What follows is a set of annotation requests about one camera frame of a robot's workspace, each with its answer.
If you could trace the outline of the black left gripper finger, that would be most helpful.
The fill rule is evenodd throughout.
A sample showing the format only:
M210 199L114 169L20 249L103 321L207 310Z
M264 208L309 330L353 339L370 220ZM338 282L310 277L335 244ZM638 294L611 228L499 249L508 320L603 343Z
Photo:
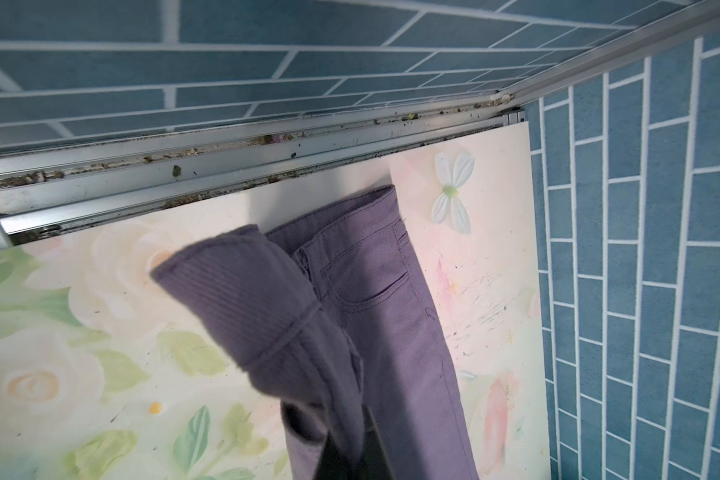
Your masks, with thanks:
M340 452L331 434L324 442L314 480L393 480L378 426L371 410L363 406L364 445L360 460L352 464Z

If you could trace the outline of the purple trousers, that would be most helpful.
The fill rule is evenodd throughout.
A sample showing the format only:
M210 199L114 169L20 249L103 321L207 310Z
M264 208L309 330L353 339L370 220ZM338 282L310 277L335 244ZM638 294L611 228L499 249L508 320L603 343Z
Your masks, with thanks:
M473 479L457 376L391 185L270 232L197 242L152 279L277 398L292 474L327 440L356 465L371 415L397 479Z

